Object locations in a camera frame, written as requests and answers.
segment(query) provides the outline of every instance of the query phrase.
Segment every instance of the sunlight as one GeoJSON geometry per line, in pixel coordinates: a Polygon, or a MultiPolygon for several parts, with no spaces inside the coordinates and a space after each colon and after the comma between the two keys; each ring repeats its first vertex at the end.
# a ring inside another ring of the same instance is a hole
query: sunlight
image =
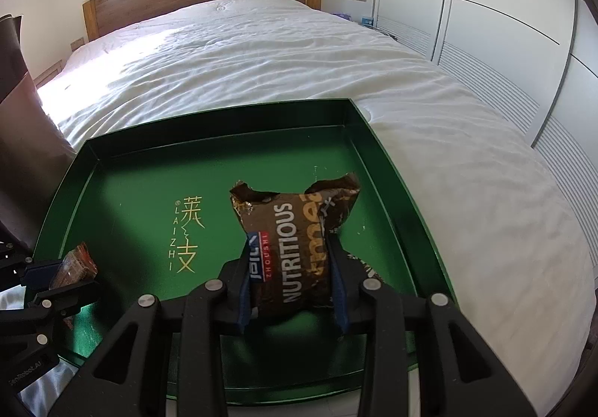
{"type": "Polygon", "coordinates": [[[127,41],[112,49],[103,41],[85,45],[94,58],[66,68],[52,81],[38,89],[42,107],[55,124],[110,95],[108,85],[122,76],[129,63],[155,52],[167,37],[179,31],[173,28],[127,41]]]}

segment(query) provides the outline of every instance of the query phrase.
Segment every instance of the brown curtain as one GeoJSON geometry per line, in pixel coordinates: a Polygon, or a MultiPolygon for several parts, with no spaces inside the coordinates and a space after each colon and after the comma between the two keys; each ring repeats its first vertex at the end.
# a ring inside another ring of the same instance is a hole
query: brown curtain
{"type": "Polygon", "coordinates": [[[19,44],[21,18],[0,18],[0,224],[33,250],[74,151],[41,108],[19,44]]]}

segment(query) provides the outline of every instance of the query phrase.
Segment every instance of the screw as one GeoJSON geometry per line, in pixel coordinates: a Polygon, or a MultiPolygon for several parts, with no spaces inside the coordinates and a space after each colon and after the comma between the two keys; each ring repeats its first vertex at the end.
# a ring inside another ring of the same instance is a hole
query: screw
{"type": "Polygon", "coordinates": [[[155,297],[151,294],[144,294],[137,300],[137,304],[139,304],[142,308],[148,308],[154,305],[155,297]]]}
{"type": "Polygon", "coordinates": [[[440,292],[432,294],[430,300],[432,301],[432,304],[437,306],[446,306],[449,303],[449,298],[440,292]]]}
{"type": "Polygon", "coordinates": [[[368,291],[377,291],[381,287],[382,282],[380,282],[378,279],[372,278],[364,280],[364,289],[367,289],[368,291]]]}
{"type": "Polygon", "coordinates": [[[209,291],[219,291],[224,284],[220,279],[211,279],[206,282],[206,289],[209,291]]]}

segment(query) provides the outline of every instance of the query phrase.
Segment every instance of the brown snack bag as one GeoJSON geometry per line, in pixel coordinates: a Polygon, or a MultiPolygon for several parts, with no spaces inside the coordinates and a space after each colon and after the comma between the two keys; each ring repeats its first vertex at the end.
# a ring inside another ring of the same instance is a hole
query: brown snack bag
{"type": "Polygon", "coordinates": [[[98,268],[89,255],[86,244],[81,243],[62,259],[61,266],[58,267],[49,289],[64,287],[85,279],[94,279],[97,274],[98,268]]]}
{"type": "Polygon", "coordinates": [[[251,301],[258,316],[330,305],[324,234],[343,224],[359,192],[353,173],[317,181],[303,194],[254,191],[242,181],[231,189],[249,242],[251,301]]]}

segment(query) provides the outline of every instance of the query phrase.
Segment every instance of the white bedding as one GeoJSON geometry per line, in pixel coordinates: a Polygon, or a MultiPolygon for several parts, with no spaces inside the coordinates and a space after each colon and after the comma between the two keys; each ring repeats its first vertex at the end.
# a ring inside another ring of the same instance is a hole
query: white bedding
{"type": "Polygon", "coordinates": [[[219,0],[79,49],[40,89],[76,149],[225,106],[352,98],[405,179],[461,310],[540,416],[572,380],[595,307],[588,246],[521,131],[389,37],[292,0],[219,0]]]}

